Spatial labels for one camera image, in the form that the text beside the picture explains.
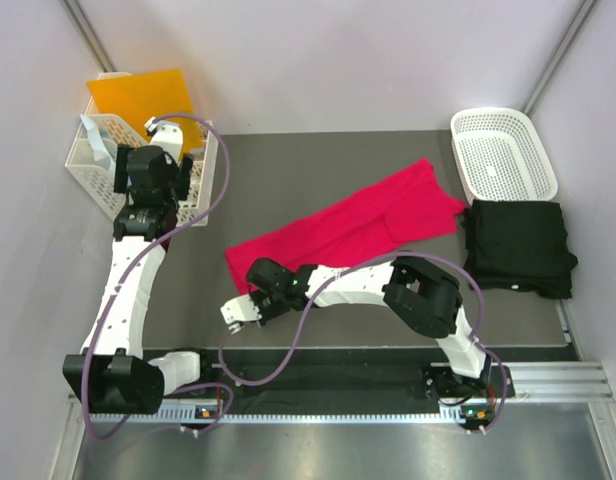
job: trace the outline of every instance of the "perforated basket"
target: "perforated basket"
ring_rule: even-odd
[[[510,108],[471,108],[450,122],[452,148],[469,203],[551,200],[557,179],[537,131]]]
[[[129,75],[128,73],[102,74],[100,78],[112,78]],[[105,128],[116,143],[125,143],[134,148],[146,145],[141,135],[132,129],[121,117],[117,115],[102,115],[97,111],[93,99],[90,99],[86,108],[86,115],[91,117],[97,125]],[[210,193],[215,172],[215,160],[218,149],[217,139],[207,135],[202,148],[195,149],[195,157],[190,178],[188,198],[180,202],[177,214],[177,224],[182,225],[203,212],[210,205]],[[84,187],[86,192],[101,207],[111,220],[114,220],[125,202],[125,196],[113,193],[113,173],[95,162],[88,136],[83,125],[79,126],[77,135],[66,160],[66,168],[73,177]],[[208,217],[195,224],[204,226],[208,224]]]

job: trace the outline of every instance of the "stack of black clothes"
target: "stack of black clothes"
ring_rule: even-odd
[[[475,200],[465,212],[466,270],[482,288],[536,291],[570,298],[568,251],[561,207],[552,202]]]

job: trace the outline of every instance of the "gray floor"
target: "gray floor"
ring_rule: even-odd
[[[97,443],[96,466],[82,447],[73,479],[610,480],[586,405],[510,405],[485,438],[455,425],[228,424],[198,440],[158,432],[121,453],[153,428]]]
[[[207,227],[176,237],[152,290],[144,329],[146,348],[217,346],[226,328],[219,307],[236,295],[223,251],[310,215],[427,157],[441,186],[464,199],[450,147],[450,133],[377,132],[228,137],[233,176],[224,202]],[[218,161],[215,187],[223,180]],[[462,262],[463,232],[409,245]],[[474,295],[463,290],[469,319]],[[491,345],[563,345],[553,301],[534,293],[486,292],[480,338]],[[296,328],[292,312],[263,329],[247,329],[231,346],[284,347]],[[337,306],[311,314],[300,345],[428,346],[390,310]]]

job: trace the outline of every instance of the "white wall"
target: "white wall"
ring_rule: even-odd
[[[82,0],[119,69],[182,67],[226,133],[448,129],[521,107],[579,0]]]
[[[0,479],[44,477],[110,222],[63,168],[97,67],[57,1],[0,2]]]
[[[616,0],[604,0],[534,118],[579,256],[569,307],[616,395]]]

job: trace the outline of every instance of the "orange board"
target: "orange board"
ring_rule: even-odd
[[[143,73],[88,82],[99,113],[113,113],[123,118],[149,142],[144,124],[150,117],[165,113],[194,113],[179,69]],[[203,146],[199,127],[193,120],[172,118],[184,134],[183,153]]]

